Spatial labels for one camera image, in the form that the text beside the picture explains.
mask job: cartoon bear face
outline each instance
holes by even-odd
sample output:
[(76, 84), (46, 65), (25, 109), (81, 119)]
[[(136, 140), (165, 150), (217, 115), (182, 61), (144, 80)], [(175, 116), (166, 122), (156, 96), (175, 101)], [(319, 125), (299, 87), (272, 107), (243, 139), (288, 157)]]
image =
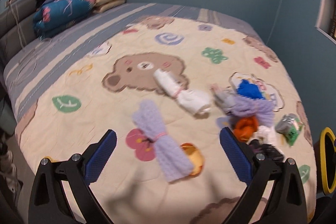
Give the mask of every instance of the cartoon bear face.
[(296, 112), (299, 115), (301, 122), (304, 123), (304, 137), (306, 138), (306, 140), (308, 141), (308, 143), (311, 146), (313, 146), (313, 140), (312, 140), (312, 137), (311, 137), (311, 132), (310, 132), (310, 126), (309, 126), (308, 118), (307, 118), (305, 109), (303, 107), (303, 104), (300, 101), (296, 102)]
[(150, 30), (158, 30), (173, 21), (174, 18), (172, 17), (148, 16), (142, 19), (141, 24), (147, 25), (147, 28)]
[[(239, 199), (240, 197), (223, 198), (218, 203), (210, 203), (206, 208), (200, 211), (199, 215), (194, 217), (189, 224), (222, 223), (223, 219), (226, 219), (234, 209)], [(254, 223), (260, 219), (265, 210), (267, 201), (266, 198), (261, 198), (250, 223)]]
[(118, 59), (114, 63), (113, 72), (104, 77), (102, 84), (112, 92), (120, 92), (128, 87), (164, 94), (153, 77), (157, 69), (171, 71), (182, 87), (188, 88), (189, 80), (182, 74), (185, 69), (183, 60), (156, 52), (126, 55)]
[(260, 42), (258, 39), (255, 39), (253, 37), (245, 37), (243, 39), (246, 44), (248, 44), (251, 47), (255, 47), (256, 49), (258, 49), (259, 51), (263, 52), (264, 54), (266, 54), (266, 56), (273, 62), (278, 63), (279, 59), (277, 57), (277, 55), (275, 54), (275, 52), (267, 47), (266, 45), (264, 45), (262, 42)]

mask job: bed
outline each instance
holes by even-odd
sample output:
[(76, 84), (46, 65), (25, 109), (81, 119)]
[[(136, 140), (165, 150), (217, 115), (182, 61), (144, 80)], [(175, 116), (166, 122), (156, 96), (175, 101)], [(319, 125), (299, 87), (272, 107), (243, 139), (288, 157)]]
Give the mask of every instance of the bed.
[[(178, 67), (177, 75), (189, 87), (209, 94), (213, 83), (236, 88), (248, 79), (273, 101), (276, 122), (288, 113), (300, 117), (305, 126), (295, 144), (289, 146), (280, 134), (277, 142), (286, 158), (297, 162), (312, 219), (316, 164), (304, 108), (284, 66), (248, 23), (207, 9), (126, 3), (52, 39), (34, 39), (28, 29), (30, 43), (21, 49), (13, 38), (2, 52), (18, 121), (16, 138), (33, 172), (43, 157), (68, 160), (113, 129), (117, 147), (90, 188), (115, 223), (221, 223), (246, 184), (219, 143), (218, 133), (228, 125), (225, 114), (212, 103), (207, 117), (193, 117), (153, 82), (154, 68)], [(167, 133), (178, 144), (192, 143), (200, 150), (205, 161), (199, 175), (169, 183), (155, 159), (139, 160), (137, 148), (127, 145), (130, 132), (137, 130), (132, 114), (144, 99), (157, 104)], [(80, 218), (66, 183), (64, 188)], [(270, 183), (254, 220), (271, 188)]]

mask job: pile of socks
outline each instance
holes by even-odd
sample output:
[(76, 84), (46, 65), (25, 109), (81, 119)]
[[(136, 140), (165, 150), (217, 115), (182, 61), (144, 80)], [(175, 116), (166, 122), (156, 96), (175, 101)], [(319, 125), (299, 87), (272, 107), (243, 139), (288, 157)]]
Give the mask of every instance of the pile of socks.
[(238, 121), (234, 135), (241, 142), (247, 142), (252, 150), (262, 152), (275, 161), (283, 161), (283, 153), (277, 149), (274, 130), (273, 102), (266, 100), (257, 85), (243, 79), (236, 93), (232, 89), (211, 86), (215, 103), (226, 115)]

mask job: cable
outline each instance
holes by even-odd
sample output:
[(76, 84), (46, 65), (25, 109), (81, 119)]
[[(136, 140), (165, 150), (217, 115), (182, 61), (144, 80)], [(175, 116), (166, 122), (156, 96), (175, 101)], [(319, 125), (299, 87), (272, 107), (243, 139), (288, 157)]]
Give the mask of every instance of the cable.
[(3, 98), (2, 100), (3, 100), (3, 104), (2, 104), (1, 111), (0, 111), (0, 117), (2, 115), (2, 112), (3, 112), (4, 108), (5, 108), (5, 101), (6, 101), (5, 98)]
[[(47, 40), (49, 40), (49, 44), (51, 44), (51, 42), (53, 41), (51, 38), (45, 38), (45, 39), (43, 39), (43, 40), (41, 40), (41, 41), (42, 41), (42, 42), (45, 42), (45, 41), (47, 41)], [(27, 60), (27, 62), (24, 64), (23, 61), (24, 61), (30, 54), (32, 54), (32, 53), (33, 53), (34, 55), (33, 55), (31, 58), (29, 58), (29, 59)], [(34, 67), (33, 67), (33, 70), (32, 70), (30, 73), (25, 74), (23, 78), (21, 78), (20, 80), (18, 80), (18, 79), (19, 79), (19, 75), (20, 75), (20, 73), (22, 72), (22, 70), (23, 70), (24, 68), (26, 68), (26, 66), (29, 64), (29, 62), (30, 62), (33, 58), (34, 58)], [(35, 52), (35, 49), (33, 49), (31, 52), (29, 52), (28, 55), (25, 55), (25, 56), (24, 56), (18, 63), (19, 63), (19, 65), (21, 66), (21, 69), (20, 69), (19, 72), (17, 73), (16, 79), (15, 79), (15, 81), (14, 81), (14, 83), (13, 83), (14, 86), (18, 86), (18, 85), (22, 84), (22, 82), (25, 81), (25, 80), (26, 80), (26, 79), (33, 73), (33, 71), (35, 70), (35, 68), (36, 68), (36, 66), (37, 66), (37, 52)]]
[(9, 4), (9, 7), (10, 7), (10, 10), (12, 11), (12, 15), (13, 15), (13, 17), (14, 17), (14, 19), (15, 19), (15, 22), (16, 22), (16, 29), (17, 29), (17, 35), (19, 36), (20, 45), (21, 45), (21, 48), (23, 49), (24, 46), (23, 46), (23, 44), (22, 44), (22, 38), (21, 38), (21, 34), (20, 34), (20, 27), (19, 27), (18, 18), (16, 17), (16, 14), (15, 14), (15, 12), (14, 12), (14, 10), (13, 10), (11, 4)]
[[(16, 12), (17, 12), (17, 20), (19, 21), (19, 10), (18, 10), (18, 8), (17, 8), (17, 4), (15, 4), (15, 8), (16, 8)], [(27, 45), (28, 45), (28, 44), (27, 44), (27, 40), (26, 40), (25, 34), (23, 33), (23, 30), (22, 30), (22, 28), (21, 28), (21, 24), (19, 24), (19, 27), (20, 27), (21, 34), (22, 34), (22, 36), (23, 36), (23, 40), (24, 40), (24, 42), (25, 42), (25, 46), (27, 46)]]
[(7, 44), (8, 44), (8, 31), (7, 31), (7, 27), (8, 27), (8, 25), (7, 25), (8, 12), (9, 12), (9, 8), (7, 9), (7, 13), (6, 13), (6, 29), (5, 29), (6, 30), (6, 34), (5, 34), (6, 44), (5, 44), (5, 47), (4, 47), (4, 50), (3, 50), (3, 52), (4, 52), (4, 59), (7, 58), (6, 48), (7, 48)]

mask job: floor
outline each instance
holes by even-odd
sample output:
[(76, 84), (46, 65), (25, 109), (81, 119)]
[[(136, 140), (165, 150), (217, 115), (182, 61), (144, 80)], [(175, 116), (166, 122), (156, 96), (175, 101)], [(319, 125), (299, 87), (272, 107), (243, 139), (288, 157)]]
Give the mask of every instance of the floor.
[(25, 224), (28, 224), (28, 208), (31, 189), (33, 186), (35, 175), (28, 166), (15, 137), (11, 137), (7, 141), (9, 150), (13, 152), (13, 162), (17, 168), (17, 178), (24, 181), (17, 209)]

